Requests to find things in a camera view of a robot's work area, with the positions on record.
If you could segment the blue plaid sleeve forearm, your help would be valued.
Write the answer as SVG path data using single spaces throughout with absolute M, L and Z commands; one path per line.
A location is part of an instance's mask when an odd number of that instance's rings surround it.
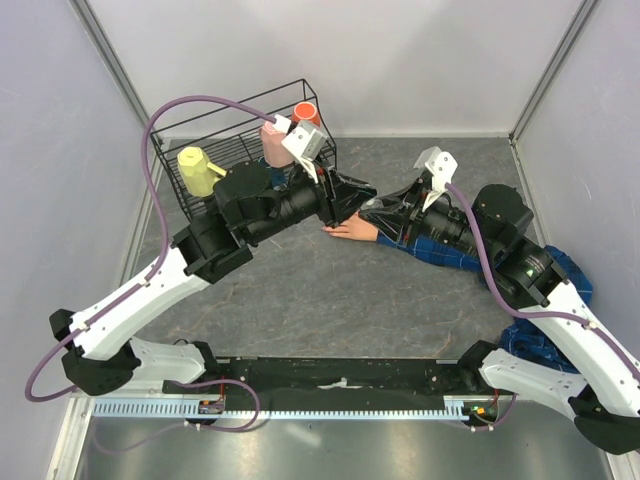
M 438 244 L 434 240 L 419 236 L 408 246 L 400 245 L 387 235 L 379 232 L 376 242 L 383 246 L 409 254 L 410 256 L 434 266 L 453 268 L 457 270 L 481 273 L 480 261 L 473 254 L 466 254 L 450 246 Z

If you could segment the nail polish bottle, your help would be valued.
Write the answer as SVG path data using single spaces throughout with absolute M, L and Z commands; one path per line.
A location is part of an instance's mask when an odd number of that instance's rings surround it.
M 361 209 L 362 210 L 369 210 L 369 209 L 381 208 L 383 206 L 384 206 L 384 204 L 379 198 L 372 198 L 372 199 L 368 200 L 367 202 L 365 202 L 361 206 Z

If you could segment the mannequin hand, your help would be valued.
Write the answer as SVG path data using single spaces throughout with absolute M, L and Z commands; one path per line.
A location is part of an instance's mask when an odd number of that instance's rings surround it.
M 336 227 L 323 226 L 322 230 L 334 238 L 361 242 L 376 242 L 379 235 L 378 229 L 362 219 L 358 213 Z

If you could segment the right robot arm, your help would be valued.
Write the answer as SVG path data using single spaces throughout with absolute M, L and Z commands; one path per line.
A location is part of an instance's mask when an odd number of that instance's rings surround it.
M 359 216 L 389 246 L 478 274 L 505 311 L 544 337 L 544 352 L 531 341 L 476 344 L 479 358 L 458 368 L 460 386 L 473 394 L 507 390 L 551 408 L 610 454 L 638 450 L 639 361 L 590 310 L 581 270 L 557 248 L 527 238 L 533 213 L 514 188 L 489 184 L 473 202 L 454 206 L 458 193 L 431 200 L 418 179 L 366 203 Z

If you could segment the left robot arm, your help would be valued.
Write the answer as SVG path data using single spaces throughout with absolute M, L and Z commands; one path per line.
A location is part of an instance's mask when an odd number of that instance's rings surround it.
M 311 216 L 336 226 L 377 194 L 332 166 L 314 168 L 310 177 L 294 166 L 287 184 L 277 189 L 264 165 L 236 164 L 206 198 L 205 213 L 173 237 L 165 257 L 96 305 L 52 314 L 56 339 L 75 336 L 62 357 L 66 377 L 91 396 L 129 382 L 179 382 L 198 393 L 215 389 L 220 371 L 206 343 L 158 344 L 136 335 L 173 305 L 251 261 L 260 242 Z

